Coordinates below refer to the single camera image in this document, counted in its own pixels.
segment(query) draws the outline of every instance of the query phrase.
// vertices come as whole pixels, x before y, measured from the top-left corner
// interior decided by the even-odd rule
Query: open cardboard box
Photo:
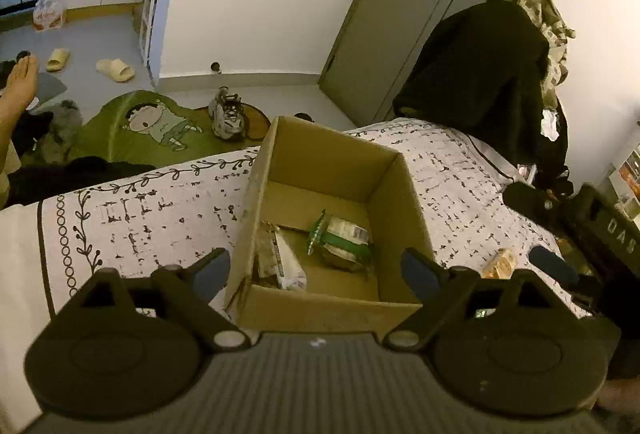
[[[322,210],[370,232],[372,269],[348,273],[326,264],[306,237]],[[284,235],[307,278],[306,291],[256,284],[260,221]],[[262,331],[373,331],[380,337],[414,313],[402,280],[407,247],[433,257],[422,210],[402,154],[314,123],[279,117],[262,142],[244,199],[225,305],[238,325]]]

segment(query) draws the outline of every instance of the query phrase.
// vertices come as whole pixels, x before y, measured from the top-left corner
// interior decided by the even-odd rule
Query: black cloth
[[[397,115],[453,127],[513,165],[564,170],[564,137],[540,134],[548,42],[516,4],[489,0],[440,22],[393,106]]]
[[[9,78],[11,71],[14,70],[16,62],[13,60],[5,60],[0,62],[0,88],[6,87],[6,80]]]
[[[22,167],[8,175],[9,200],[6,205],[30,205],[54,195],[155,169],[152,165],[109,163],[96,156],[78,158],[67,165]]]
[[[14,143],[15,151],[19,157],[27,150],[32,150],[33,144],[49,132],[49,124],[52,119],[52,112],[43,112],[37,115],[23,112],[20,115],[14,132],[11,134],[11,141]]]
[[[556,108],[558,114],[556,130],[559,137],[556,141],[540,136],[538,138],[537,156],[544,158],[539,171],[533,178],[533,186],[537,189],[551,190],[556,197],[569,196],[574,193],[574,184],[569,181],[569,168],[564,165],[566,151],[569,146],[568,127],[560,100]]]

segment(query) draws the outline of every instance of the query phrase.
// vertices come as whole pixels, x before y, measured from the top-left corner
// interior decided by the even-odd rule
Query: beige slipper
[[[115,60],[100,60],[95,64],[95,68],[102,74],[107,75],[111,80],[117,81],[118,83],[129,81],[136,74],[132,67],[125,64],[119,58],[116,58]]]
[[[56,72],[57,70],[61,70],[65,67],[70,54],[71,51],[68,49],[54,49],[49,60],[47,60],[47,65],[45,67],[47,72]]]

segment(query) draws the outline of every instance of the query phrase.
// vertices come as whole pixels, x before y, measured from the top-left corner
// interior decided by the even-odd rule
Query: snack package
[[[498,253],[482,268],[483,279],[508,279],[511,278],[516,268],[516,257],[511,248],[500,248]]]
[[[369,264],[369,232],[357,224],[334,215],[322,215],[309,233],[307,253],[322,247],[322,259],[328,264],[347,271],[358,271]]]
[[[262,221],[256,240],[260,282],[279,289],[306,289],[306,274],[296,254],[284,240],[280,227]]]

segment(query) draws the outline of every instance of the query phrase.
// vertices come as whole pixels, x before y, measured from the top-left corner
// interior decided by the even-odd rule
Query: bed
[[[503,205],[505,179],[465,135],[415,119],[350,134],[405,155],[438,263],[480,270],[498,248],[510,247],[518,267],[536,271],[580,314],[569,295],[527,261],[537,244],[559,254],[554,237]],[[22,376],[24,352],[96,269],[147,276],[160,265],[188,266],[214,247],[233,250],[257,151],[173,165],[0,213],[7,244],[0,281],[0,428],[2,411],[18,428],[38,413]],[[8,330],[17,334],[8,339]]]

